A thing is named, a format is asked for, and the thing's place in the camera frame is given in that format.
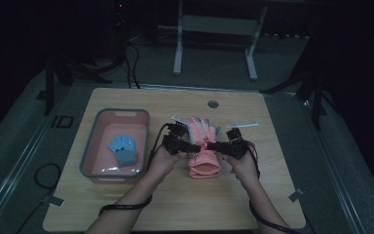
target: glove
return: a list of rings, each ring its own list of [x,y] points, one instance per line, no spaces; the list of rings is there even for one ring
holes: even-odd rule
[[[128,167],[136,163],[135,141],[131,136],[116,136],[109,144],[119,167]]]
[[[192,156],[188,166],[192,178],[209,178],[218,176],[220,165],[215,151],[207,150],[207,142],[215,142],[215,128],[208,119],[200,120],[193,116],[187,119],[190,142],[202,147],[202,150]]]

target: forearm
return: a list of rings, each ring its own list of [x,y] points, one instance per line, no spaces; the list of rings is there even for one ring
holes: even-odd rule
[[[144,203],[155,191],[158,182],[145,175],[115,204],[137,205]],[[131,233],[142,210],[112,210],[104,212],[86,233]]]
[[[254,210],[263,219],[274,224],[288,228],[287,223],[276,210],[260,181],[252,183],[246,189],[247,195],[253,205]],[[269,227],[260,221],[257,221],[261,233],[282,233],[275,228]]]

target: pink glove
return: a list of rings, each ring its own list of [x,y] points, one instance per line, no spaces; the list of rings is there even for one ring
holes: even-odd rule
[[[200,153],[195,154],[189,160],[190,176],[193,178],[209,178],[218,176],[220,165],[215,151],[206,150],[207,142],[215,142],[215,128],[208,119],[200,120],[193,116],[187,119],[190,141],[202,147]]]

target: person's right arm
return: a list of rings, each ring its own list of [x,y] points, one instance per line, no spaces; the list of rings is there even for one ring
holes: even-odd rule
[[[254,210],[263,219],[286,227],[289,226],[276,210],[262,184],[257,176],[257,169],[253,163],[252,155],[247,151],[241,160],[237,160],[232,156],[223,155],[223,158],[232,165],[231,173],[236,174],[236,178],[241,182],[242,187],[246,191],[248,198],[253,205]],[[267,226],[257,220],[260,233],[282,233],[281,231]]]

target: white metal frame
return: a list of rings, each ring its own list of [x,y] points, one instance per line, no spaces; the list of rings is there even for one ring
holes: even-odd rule
[[[178,1],[178,27],[177,48],[174,59],[174,75],[181,74],[183,59],[183,31],[201,31],[212,33],[226,33],[252,36],[251,45],[244,50],[250,80],[257,80],[257,72],[254,65],[253,54],[260,30],[267,13],[267,7],[263,7],[259,20],[252,19],[225,19],[212,17],[199,17],[183,15],[183,0]]]

